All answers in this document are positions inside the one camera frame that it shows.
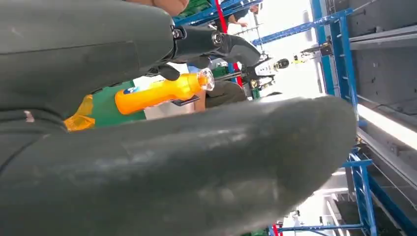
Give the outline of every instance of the blue shelving frame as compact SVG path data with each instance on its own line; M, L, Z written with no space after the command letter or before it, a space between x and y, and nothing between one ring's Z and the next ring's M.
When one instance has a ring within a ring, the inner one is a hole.
M360 160L355 152L350 153L348 161L342 167L350 167L354 179L355 192L357 197L357 206L359 212L358 224L351 225L327 225L327 226L301 226L301 227L283 227L277 228L278 233L288 231L310 231L319 235L326 236L320 231L324 230L362 230L367 236L377 236L374 209L372 204L372 195L369 188L369 176L366 167L371 165L371 160Z

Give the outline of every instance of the bottle cap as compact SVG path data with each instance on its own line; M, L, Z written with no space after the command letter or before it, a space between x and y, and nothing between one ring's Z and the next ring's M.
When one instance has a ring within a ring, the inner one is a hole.
M214 76L210 69L202 69L198 72L198 83L206 91L212 91L214 88Z

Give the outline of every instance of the fluorescent light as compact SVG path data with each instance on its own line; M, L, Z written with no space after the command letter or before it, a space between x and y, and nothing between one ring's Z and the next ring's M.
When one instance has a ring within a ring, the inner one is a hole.
M334 211L333 211L333 209L331 208L330 202L329 202L329 201L327 201L327 202L326 202L326 205L327 205L328 210L330 211L330 215L331 215L331 217L333 218L334 224L335 224L336 226L340 226L339 221L337 220L336 215L334 214ZM338 229L338 231L339 231L339 235L340 235L340 236L345 236L345 235L343 234L343 231L342 231L341 229Z
M336 171L335 173L331 174L332 176L344 176L346 174L345 171Z
M358 104L357 113L372 124L376 125L394 138L417 150L417 133Z
M319 189L317 191L314 191L315 195L318 194L328 194L328 193L336 193L336 192L345 192L348 191L348 188L328 188L328 189Z

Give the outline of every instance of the orange bottle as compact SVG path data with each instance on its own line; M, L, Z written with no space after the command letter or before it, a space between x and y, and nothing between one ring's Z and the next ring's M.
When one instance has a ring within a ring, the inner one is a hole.
M92 109L93 102L92 95L90 94L84 97L77 112L64 121L68 131L79 131L93 128L95 125L95 119L89 117L89 115L92 114Z
M152 83L149 88L133 87L115 95L119 112L129 115L171 100L188 100L196 93L214 88L214 77L209 69L199 73L182 74L175 81L163 80Z

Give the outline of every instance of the person's arm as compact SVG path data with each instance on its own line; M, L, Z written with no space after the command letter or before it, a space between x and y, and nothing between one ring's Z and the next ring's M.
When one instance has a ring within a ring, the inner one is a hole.
M194 102L194 111L202 112L206 110L206 91L201 91L196 94L199 96L199 100Z
M149 6L156 6L168 12L171 16L177 16L185 10L189 0L126 0Z
M238 22L234 15L230 15L228 20L232 24L241 25L242 27L247 27L247 23Z

